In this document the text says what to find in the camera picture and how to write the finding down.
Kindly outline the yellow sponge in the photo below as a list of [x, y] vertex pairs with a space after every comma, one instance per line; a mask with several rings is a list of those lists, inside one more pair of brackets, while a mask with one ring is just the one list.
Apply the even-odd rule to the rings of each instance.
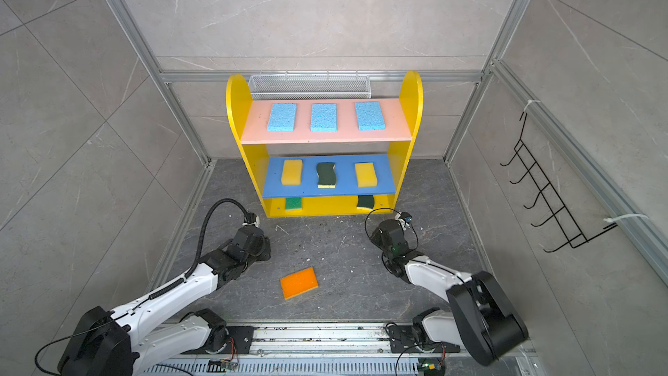
[[359, 188], [371, 188], [377, 186], [379, 181], [377, 180], [374, 163], [357, 163], [354, 167]]
[[302, 159], [286, 159], [283, 164], [281, 184], [283, 186], [300, 186], [302, 181], [302, 170]]

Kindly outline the dark green sponge curved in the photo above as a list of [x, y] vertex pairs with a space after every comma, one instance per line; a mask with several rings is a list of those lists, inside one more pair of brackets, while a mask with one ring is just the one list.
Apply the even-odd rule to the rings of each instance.
[[321, 162], [316, 167], [319, 189], [333, 189], [337, 186], [336, 164]]

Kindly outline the blue sponge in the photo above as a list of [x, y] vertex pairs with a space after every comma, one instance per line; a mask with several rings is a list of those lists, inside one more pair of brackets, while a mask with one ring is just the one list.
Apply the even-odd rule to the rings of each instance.
[[337, 105], [314, 104], [311, 106], [311, 132], [337, 132]]
[[273, 104], [271, 106], [270, 117], [267, 124], [268, 132], [293, 132], [296, 116], [296, 104]]

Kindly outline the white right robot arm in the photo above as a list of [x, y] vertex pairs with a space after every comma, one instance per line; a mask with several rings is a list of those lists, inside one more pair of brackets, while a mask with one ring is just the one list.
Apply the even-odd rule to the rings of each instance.
[[414, 317], [410, 333], [398, 338], [406, 351], [458, 346], [488, 366], [529, 339], [528, 327], [491, 273], [465, 273], [438, 264], [410, 247], [405, 232], [412, 229], [412, 216], [395, 212], [365, 233], [381, 250], [386, 271], [450, 307], [448, 312], [433, 307]]

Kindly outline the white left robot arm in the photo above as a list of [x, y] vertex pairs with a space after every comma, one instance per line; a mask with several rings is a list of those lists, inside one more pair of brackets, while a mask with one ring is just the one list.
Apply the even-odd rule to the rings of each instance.
[[57, 370], [61, 375], [138, 375], [184, 352], [219, 353], [231, 344], [226, 322], [210, 309], [179, 311], [239, 278], [257, 261], [268, 261], [271, 243], [254, 225], [242, 226], [227, 244], [154, 292], [110, 311], [100, 306], [83, 315]]

